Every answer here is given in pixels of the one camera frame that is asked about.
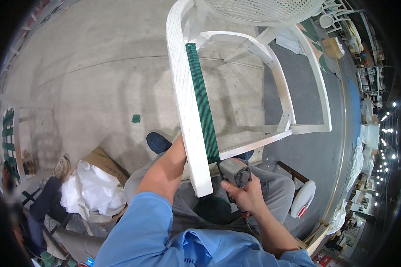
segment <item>blue sleeve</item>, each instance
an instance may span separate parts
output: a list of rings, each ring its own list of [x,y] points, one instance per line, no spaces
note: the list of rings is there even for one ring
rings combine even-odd
[[[98,251],[95,266],[155,266],[163,257],[171,226],[169,201],[151,192],[135,195]]]
[[[279,260],[288,261],[299,267],[316,267],[305,249],[285,251]]]

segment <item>green elastic band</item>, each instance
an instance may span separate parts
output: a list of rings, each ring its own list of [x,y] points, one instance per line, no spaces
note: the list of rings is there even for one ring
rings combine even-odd
[[[186,44],[188,64],[190,65],[191,78],[196,95],[197,109],[199,110],[200,125],[202,126],[203,141],[205,142],[208,163],[217,162],[220,159],[218,153],[217,138],[215,137],[214,123],[212,121],[211,109],[208,96],[206,95],[205,83],[203,82],[202,70],[199,57],[197,56],[196,44]]]

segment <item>blue floor marking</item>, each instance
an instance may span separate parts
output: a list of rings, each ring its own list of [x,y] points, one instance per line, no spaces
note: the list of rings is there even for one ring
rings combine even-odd
[[[353,147],[361,134],[361,96],[352,80],[349,80],[350,94],[352,95],[352,117],[353,117]]]

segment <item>blue shirt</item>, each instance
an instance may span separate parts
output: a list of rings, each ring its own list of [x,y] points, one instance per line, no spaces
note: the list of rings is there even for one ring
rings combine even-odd
[[[284,252],[277,260],[242,232],[187,229],[169,240],[171,226],[172,208],[164,197],[135,195],[100,248],[95,266],[315,266],[305,250]]]

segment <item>blue shoe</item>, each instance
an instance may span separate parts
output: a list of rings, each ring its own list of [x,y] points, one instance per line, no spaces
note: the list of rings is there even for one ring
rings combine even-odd
[[[233,158],[240,158],[240,159],[243,159],[243,160],[245,160],[245,161],[248,161],[248,159],[250,159],[250,158],[252,157],[253,154],[254,154],[254,151],[251,150],[251,151],[248,151],[248,152],[239,154],[239,155],[237,155],[237,156],[234,156]]]
[[[157,132],[151,132],[146,136],[146,141],[150,149],[156,154],[167,151],[171,146],[171,142]]]

